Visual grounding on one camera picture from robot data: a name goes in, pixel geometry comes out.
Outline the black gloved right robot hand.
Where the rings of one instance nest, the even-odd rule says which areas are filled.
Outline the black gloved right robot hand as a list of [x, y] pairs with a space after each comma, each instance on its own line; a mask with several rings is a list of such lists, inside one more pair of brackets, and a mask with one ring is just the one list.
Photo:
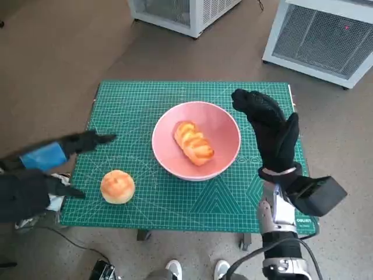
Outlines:
[[298, 114], [286, 118], [273, 98], [257, 91], [236, 89], [231, 98], [233, 108], [244, 113], [254, 129], [263, 167], [276, 173], [293, 168], [300, 132]]

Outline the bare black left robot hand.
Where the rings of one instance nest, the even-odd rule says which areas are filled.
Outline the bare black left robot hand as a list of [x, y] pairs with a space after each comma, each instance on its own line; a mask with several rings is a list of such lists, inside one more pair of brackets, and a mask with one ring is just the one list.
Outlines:
[[112, 142], [115, 134], [98, 134], [87, 130], [31, 144], [1, 158], [5, 172], [24, 169], [49, 171], [62, 166], [72, 155], [95, 151], [97, 146]]

